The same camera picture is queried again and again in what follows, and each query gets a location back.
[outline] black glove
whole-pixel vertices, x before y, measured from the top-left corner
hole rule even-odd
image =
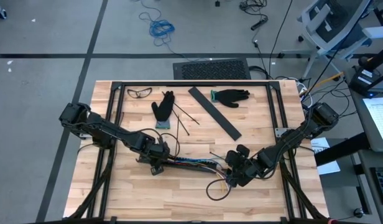
[[[230,108],[239,107],[238,103],[233,103],[239,100],[248,99],[249,92],[246,90],[222,90],[222,91],[213,91],[211,90],[211,100],[213,102],[219,101],[223,105]]]
[[[167,91],[164,95],[164,99],[157,106],[156,102],[152,103],[152,109],[157,121],[166,121],[172,113],[173,102],[175,102],[175,96],[173,91]]]

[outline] floor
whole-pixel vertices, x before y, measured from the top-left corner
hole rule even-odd
[[[213,59],[247,57],[249,65],[262,66],[251,44],[254,32],[249,29],[258,18],[240,11],[239,0],[223,0],[221,7],[215,7],[215,0],[143,1],[160,8],[162,19],[174,24],[173,51]],[[306,44],[296,41],[301,31],[296,18],[309,3],[293,1],[274,55],[282,49],[307,49]],[[73,136],[66,141],[58,122],[66,103],[89,103],[96,80],[171,80],[172,64],[185,59],[164,46],[153,45],[148,24],[138,18],[145,11],[140,2],[8,0],[0,4],[9,16],[0,20],[0,224],[35,222],[58,145],[63,144],[62,165],[46,215],[46,220],[58,220],[80,143]],[[256,39],[266,67],[287,8],[283,0],[270,0],[262,10],[269,21]],[[379,26],[379,22],[370,14],[361,25]],[[374,40],[372,46],[358,53],[378,53],[381,49],[383,39]],[[273,58],[270,62],[273,77],[299,78],[307,64],[305,58]],[[357,61],[335,63],[345,69]],[[310,73],[313,80],[324,66],[322,62],[314,64]],[[329,68],[324,77],[334,74]],[[252,77],[263,78],[258,73]],[[326,95],[322,101],[339,112],[346,107],[344,98]],[[351,102],[346,113],[353,111]],[[351,115],[323,135],[348,138],[361,131],[357,115]],[[339,192],[345,192],[350,203],[337,203]],[[356,194],[350,190],[325,189],[325,195],[334,218],[348,217],[359,207],[358,202],[351,203]]]

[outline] wooden table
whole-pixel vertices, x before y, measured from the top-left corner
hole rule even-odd
[[[288,125],[296,128],[304,117],[295,82],[290,80],[279,82]],[[90,104],[92,111],[99,113],[102,117],[105,116],[108,105],[110,86],[111,81],[97,81],[93,92]],[[147,87],[149,86],[130,86],[128,88],[142,90]],[[234,87],[217,86],[215,90],[228,88]],[[197,125],[178,108],[173,107],[190,133],[190,136],[187,136],[185,130],[179,128],[181,144],[179,156],[212,158],[210,152],[213,152],[224,157],[229,150],[235,150],[238,144],[244,144],[253,154],[263,147],[275,144],[267,93],[261,86],[238,86],[237,88],[249,90],[251,93],[248,100],[239,102],[239,108],[227,108],[220,103],[215,103],[215,107],[242,134],[237,141],[233,141],[188,93],[190,87],[155,86],[151,95],[143,99],[133,99],[126,94],[122,106],[124,114],[121,126],[130,131],[154,128],[156,120],[152,113],[151,103],[161,102],[163,98],[161,91],[172,90],[175,93],[176,104],[201,124]],[[210,98],[210,91],[213,87],[198,87],[198,89],[207,98]],[[115,105],[117,105],[117,101],[114,101],[113,113],[116,112]],[[281,124],[276,100],[275,107],[278,122]],[[159,132],[176,135],[177,118],[173,114],[170,122],[169,130]],[[152,131],[146,131],[146,133],[156,136]],[[165,140],[173,153],[175,140],[172,138],[165,138]],[[85,140],[81,142],[81,146],[90,143],[91,140]],[[307,140],[302,145],[311,147]],[[94,146],[88,146],[79,153],[64,217],[71,215],[88,194],[93,182],[97,155],[98,148]],[[279,169],[273,178],[253,180],[245,187],[237,186],[232,189],[226,199],[215,202],[210,200],[205,193],[208,183],[218,178],[214,174],[165,167],[164,173],[153,176],[150,173],[150,165],[137,163],[136,158],[138,158],[138,154],[131,152],[121,142],[117,143],[106,219],[117,216],[118,220],[279,221],[279,217],[287,217]],[[303,191],[317,209],[328,216],[313,153],[300,148],[297,150],[295,160]],[[220,197],[224,194],[220,183],[211,187],[210,193],[213,197]],[[100,196],[101,194],[97,196],[95,214],[98,214]],[[293,190],[292,196],[295,214],[298,216],[297,200]]]

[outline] black floor mat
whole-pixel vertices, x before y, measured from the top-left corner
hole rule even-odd
[[[175,80],[250,80],[245,58],[173,64]]]

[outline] label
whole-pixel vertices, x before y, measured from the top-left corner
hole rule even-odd
[[[371,85],[371,82],[369,82],[369,81],[367,81],[367,80],[365,80],[365,79],[363,79],[363,78],[361,78],[361,77],[358,77],[358,79],[360,79],[361,81],[367,83],[368,85]]]
[[[363,75],[367,75],[368,77],[372,78],[372,73],[369,72],[369,71],[367,71],[367,70],[363,70],[361,73],[362,73]]]

